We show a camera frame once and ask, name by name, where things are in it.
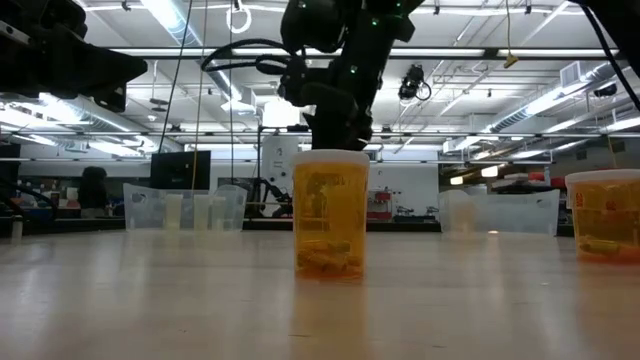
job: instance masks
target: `workbench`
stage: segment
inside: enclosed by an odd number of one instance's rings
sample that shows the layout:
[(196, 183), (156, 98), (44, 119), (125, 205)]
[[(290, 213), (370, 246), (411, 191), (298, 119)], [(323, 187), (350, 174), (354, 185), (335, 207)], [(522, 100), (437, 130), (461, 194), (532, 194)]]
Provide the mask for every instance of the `workbench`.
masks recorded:
[(296, 280), (293, 234), (0, 246), (0, 358), (638, 359), (640, 267), (573, 239), (368, 234), (362, 282)]

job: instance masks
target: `ceiling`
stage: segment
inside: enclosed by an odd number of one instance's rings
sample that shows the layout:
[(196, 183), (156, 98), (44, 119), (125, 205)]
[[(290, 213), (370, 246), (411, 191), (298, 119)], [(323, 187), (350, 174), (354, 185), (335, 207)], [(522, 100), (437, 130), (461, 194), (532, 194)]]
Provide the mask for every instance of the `ceiling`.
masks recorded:
[[(175, 47), (176, 41), (168, 34), (156, 18), (138, 1), (128, 1), (133, 9), (129, 12), (119, 8), (120, 1), (84, 0), (77, 1), (89, 11), (86, 41), (103, 47)], [(189, 1), (183, 1), (185, 9)], [(248, 30), (232, 34), (226, 24), (226, 9), (229, 1), (208, 1), (216, 7), (205, 11), (204, 0), (194, 0), (191, 23), (203, 36), (205, 46), (219, 47), (230, 41), (262, 37), (280, 41), (280, 21), (285, 0), (257, 1), (244, 0), (251, 7), (252, 23)], [(502, 47), (507, 44), (508, 21), (505, 15), (485, 16), (479, 9), (504, 11), (502, 0), (442, 0), (439, 15), (434, 15), (434, 2), (427, 0), (411, 19), (416, 32), (408, 47)], [(514, 47), (542, 48), (599, 48), (600, 44), (581, 10), (571, 4), (548, 21), (549, 13), (561, 6), (562, 0), (532, 0), (535, 11), (526, 15), (519, 10), (524, 0), (510, 0), (511, 44)], [(205, 12), (207, 13), (205, 30)], [(234, 14), (232, 23), (240, 26), (245, 21), (244, 14)], [(517, 107), (544, 93), (545, 89), (556, 86), (560, 70), (572, 61), (520, 61), (509, 69), (504, 69), (504, 61), (462, 61), (447, 60), (390, 60), (384, 72), (384, 86), (379, 91), (372, 108), (374, 130), (382, 126), (392, 126), (395, 131), (481, 131), (490, 124), (497, 114)], [(161, 131), (165, 113), (156, 113), (149, 102), (152, 97), (169, 100), (170, 86), (178, 61), (157, 62), (157, 77), (154, 84), (154, 61), (148, 61), (149, 71), (131, 81), (128, 87), (128, 102), (125, 118), (141, 126)], [(312, 66), (326, 66), (328, 60), (313, 60)], [(427, 82), (433, 88), (433, 96), (427, 102), (403, 106), (397, 96), (402, 77), (412, 64), (421, 64), (431, 76)], [(637, 85), (632, 71), (626, 75)], [(237, 69), (228, 72), (232, 83), (255, 90), (258, 104), (274, 100), (273, 84), (279, 79), (263, 75), (255, 69)], [(571, 101), (527, 120), (518, 131), (539, 132), (549, 120), (561, 122), (574, 116), (604, 106), (609, 98), (585, 100), (577, 96)], [(229, 115), (221, 109), (226, 102), (208, 76), (202, 76), (195, 61), (181, 62), (177, 78), (177, 88), (172, 100), (169, 124), (180, 124), (183, 130), (195, 130), (199, 119), (201, 130), (222, 131), (233, 126), (234, 131), (256, 129), (255, 116)], [(150, 121), (149, 115), (157, 116)], [(249, 138), (207, 137), (206, 142), (255, 141)], [(442, 143), (444, 138), (417, 138), (414, 143)], [(184, 138), (182, 143), (193, 142)]]

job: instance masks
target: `clear plastic container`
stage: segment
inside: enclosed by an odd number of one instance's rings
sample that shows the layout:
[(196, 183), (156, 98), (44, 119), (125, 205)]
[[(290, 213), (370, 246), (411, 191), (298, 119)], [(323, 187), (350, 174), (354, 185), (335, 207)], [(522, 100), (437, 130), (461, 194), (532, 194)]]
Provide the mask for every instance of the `clear plastic container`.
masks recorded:
[(297, 154), (293, 164), (296, 275), (362, 277), (369, 158), (311, 150)]
[(578, 258), (640, 264), (640, 170), (566, 177)]
[(527, 195), (439, 195), (442, 232), (489, 231), (556, 235), (560, 191)]
[(127, 230), (241, 231), (247, 191), (233, 185), (214, 193), (158, 190), (124, 184)]

